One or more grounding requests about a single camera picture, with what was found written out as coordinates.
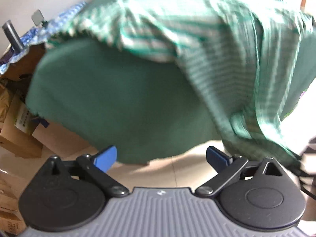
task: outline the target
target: gray ribbed surface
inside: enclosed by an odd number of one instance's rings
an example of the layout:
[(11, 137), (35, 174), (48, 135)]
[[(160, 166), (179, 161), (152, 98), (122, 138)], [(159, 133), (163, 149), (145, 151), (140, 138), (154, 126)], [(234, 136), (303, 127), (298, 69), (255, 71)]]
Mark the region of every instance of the gray ribbed surface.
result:
[(188, 188), (135, 188), (125, 198), (111, 199), (92, 222), (76, 230), (45, 233), (31, 228), (20, 237), (303, 237), (293, 227), (277, 233), (244, 229), (228, 220), (211, 199)]

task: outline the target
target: green striped cloth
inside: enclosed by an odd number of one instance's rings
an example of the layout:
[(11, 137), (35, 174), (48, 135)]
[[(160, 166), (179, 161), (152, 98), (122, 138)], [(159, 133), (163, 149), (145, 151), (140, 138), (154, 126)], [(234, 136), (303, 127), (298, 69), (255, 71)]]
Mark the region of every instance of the green striped cloth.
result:
[(114, 0), (77, 15), (49, 44), (90, 36), (148, 60), (175, 61), (230, 153), (289, 165), (298, 157), (283, 142), (280, 114), (310, 33), (311, 17), (281, 0)]

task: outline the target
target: blue patterned cloth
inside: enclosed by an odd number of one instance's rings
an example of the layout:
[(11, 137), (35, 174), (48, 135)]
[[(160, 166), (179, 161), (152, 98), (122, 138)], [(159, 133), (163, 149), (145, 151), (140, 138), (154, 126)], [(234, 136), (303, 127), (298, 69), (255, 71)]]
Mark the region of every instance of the blue patterned cloth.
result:
[(86, 2), (80, 2), (76, 5), (73, 5), (69, 9), (63, 11), (61, 14), (58, 15), (55, 19), (52, 19), (48, 22), (46, 27), (32, 27), (27, 33), (25, 33), (22, 37), (20, 37), (26, 49), (18, 52), (13, 52), (13, 55), (10, 59), (4, 64), (0, 65), (0, 74), (3, 75), (9, 68), (11, 63), (18, 62), (21, 58), (29, 52), (29, 47), (31, 45), (37, 45), (43, 42), (47, 42), (47, 40), (56, 32), (58, 32), (62, 26), (72, 19), (81, 9), (86, 5)]

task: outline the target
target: blue lever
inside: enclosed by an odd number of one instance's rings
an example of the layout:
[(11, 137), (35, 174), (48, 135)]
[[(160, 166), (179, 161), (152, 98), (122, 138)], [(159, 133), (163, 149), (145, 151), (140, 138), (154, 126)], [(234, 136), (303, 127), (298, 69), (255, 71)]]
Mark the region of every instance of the blue lever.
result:
[(231, 163), (233, 158), (226, 155), (214, 146), (210, 146), (206, 150), (206, 161), (215, 169), (216, 172), (220, 173)]
[(94, 155), (93, 164), (101, 171), (107, 172), (116, 161), (117, 153), (116, 147), (112, 145)]

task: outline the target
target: triangular cutout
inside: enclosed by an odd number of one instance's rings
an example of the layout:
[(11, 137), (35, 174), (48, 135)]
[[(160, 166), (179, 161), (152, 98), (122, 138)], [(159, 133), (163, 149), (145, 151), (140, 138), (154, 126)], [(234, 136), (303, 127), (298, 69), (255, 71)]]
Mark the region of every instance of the triangular cutout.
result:
[(267, 167), (265, 169), (265, 173), (264, 174), (265, 175), (282, 176), (282, 173), (280, 172), (280, 170), (272, 162), (267, 164)]

